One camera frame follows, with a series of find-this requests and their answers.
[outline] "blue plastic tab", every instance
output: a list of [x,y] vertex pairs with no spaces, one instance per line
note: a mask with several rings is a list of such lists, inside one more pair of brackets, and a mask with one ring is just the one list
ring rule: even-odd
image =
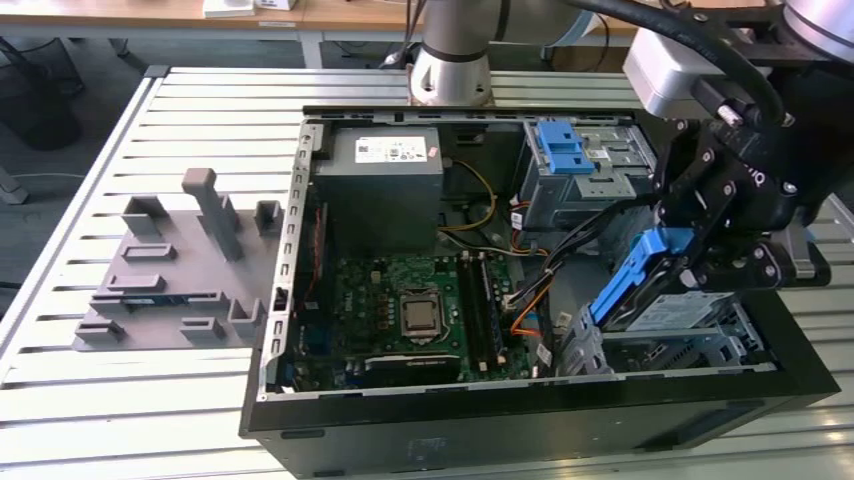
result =
[[612,277],[597,301],[590,306],[590,313],[597,325],[602,322],[614,305],[630,288],[637,287],[646,280],[646,266],[653,256],[669,252],[680,254],[685,251],[694,231],[690,228],[656,227],[641,233],[633,240],[632,253],[620,270]]
[[538,122],[539,143],[549,157],[551,173],[593,173],[597,166],[587,159],[583,139],[570,122]]

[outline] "ram slot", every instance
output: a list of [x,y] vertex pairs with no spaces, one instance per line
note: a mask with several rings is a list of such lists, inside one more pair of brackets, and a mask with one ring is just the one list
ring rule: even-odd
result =
[[498,365],[490,308],[489,283],[485,283],[483,262],[463,254],[457,259],[463,325],[473,370],[486,372]]
[[479,256],[481,260],[481,282],[483,285],[483,291],[486,296],[486,315],[489,325],[485,330],[485,334],[489,335],[491,339],[490,343],[490,357],[494,359],[495,363],[501,366],[505,364],[505,340],[502,339],[502,325],[501,318],[502,313],[499,310],[501,305],[501,294],[494,290],[498,288],[494,286],[493,277],[490,275],[490,269],[487,268],[487,258],[483,253]]

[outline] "green motherboard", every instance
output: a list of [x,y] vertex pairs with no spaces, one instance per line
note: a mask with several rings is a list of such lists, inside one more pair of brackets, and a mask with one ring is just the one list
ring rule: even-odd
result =
[[[459,281],[459,257],[391,256],[383,258],[346,258],[335,266],[335,288],[331,315],[334,322],[329,338],[330,361],[313,355],[315,388],[339,390],[359,388],[363,361],[377,358],[435,355],[434,358],[458,357],[457,382],[519,379],[530,377],[525,342],[507,336],[509,318],[493,317],[503,334],[493,338],[473,330],[467,316],[473,315],[471,302],[466,304]],[[485,288],[501,311],[501,298],[511,291],[511,279],[505,257],[497,255],[479,261],[486,275]],[[470,336],[481,341],[501,343],[499,364],[478,368],[473,362]]]

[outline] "slotted aluminum surface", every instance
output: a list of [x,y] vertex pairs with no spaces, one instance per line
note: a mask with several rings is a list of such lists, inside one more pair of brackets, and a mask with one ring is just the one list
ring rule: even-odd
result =
[[[497,73],[494,86],[499,106],[641,106],[618,75]],[[0,322],[0,477],[291,478],[237,433],[249,349],[76,353],[68,345],[126,231],[118,214],[131,194],[193,207],[183,172],[211,167],[237,208],[283,200],[303,105],[405,105],[405,98],[405,77],[367,70],[175,68],[143,81]],[[813,232],[834,263],[833,287],[782,294],[841,394],[693,451],[401,478],[853,478],[850,225],[829,201]]]

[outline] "workbench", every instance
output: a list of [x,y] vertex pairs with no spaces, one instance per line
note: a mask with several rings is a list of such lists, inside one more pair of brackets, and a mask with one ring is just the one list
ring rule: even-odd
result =
[[[299,0],[294,10],[205,18],[205,0],[0,0],[0,34],[82,38],[294,40],[306,68],[323,68],[321,42],[401,42],[406,7],[386,0]],[[658,4],[658,0],[645,0]],[[700,7],[761,6],[765,0],[694,0]],[[609,45],[626,47],[638,28],[609,20]],[[599,27],[577,45],[604,45]]]
[[[493,85],[499,106],[641,107],[622,75],[498,72]],[[210,167],[235,208],[286,201],[303,106],[405,105],[406,95],[401,72],[369,70],[172,68],[143,79],[0,322],[0,478],[290,478],[238,437],[250,349],[78,353],[74,331],[126,233],[119,214],[131,195],[195,208],[183,173]],[[842,393],[690,451],[407,478],[850,479],[853,225],[832,198],[812,231],[833,285],[782,293]]]

